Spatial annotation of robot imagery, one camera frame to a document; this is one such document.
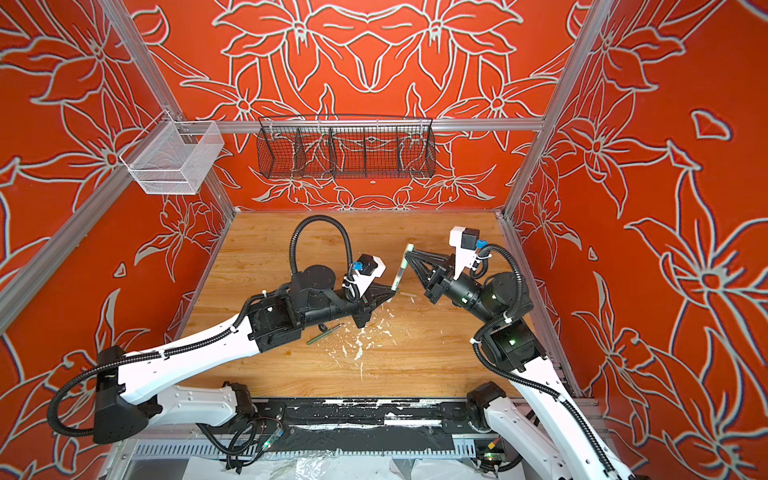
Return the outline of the light green pen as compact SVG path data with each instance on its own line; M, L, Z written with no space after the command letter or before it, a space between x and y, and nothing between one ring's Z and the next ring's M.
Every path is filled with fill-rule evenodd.
M399 267L399 269L397 271L397 274L396 274L396 276L395 276L395 278L393 280L392 286L391 286L391 289L393 291L397 291L399 289L400 283L402 281L402 278L403 278L407 268L408 268L408 260L407 260L406 256L403 256L402 260L401 260L401 263L400 263L400 267Z

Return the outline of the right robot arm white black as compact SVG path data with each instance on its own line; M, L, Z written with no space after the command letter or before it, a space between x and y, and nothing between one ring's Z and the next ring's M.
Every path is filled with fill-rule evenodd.
M448 298L481 320L470 339L483 367L524 398L521 413L503 389L487 382L471 391L469 408L483 430L498 434L536 479L633 479L635 473L597 433L563 385L524 316L532 308L522 271L504 247L458 248L450 256L408 250L404 260L431 302Z

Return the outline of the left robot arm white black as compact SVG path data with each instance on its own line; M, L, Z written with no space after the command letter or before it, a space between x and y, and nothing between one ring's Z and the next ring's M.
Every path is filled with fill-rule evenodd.
M377 283L383 261L363 255L352 265L350 300L336 289L334 272L313 265L290 283L254 295L232 318L180 340L143 351L110 347L98 356L93 440L110 444L151 425L200 423L220 426L244 415L248 402L233 385L211 391L180 391L184 380L234 360L297 341L308 327L351 318L365 327L372 313L395 292Z

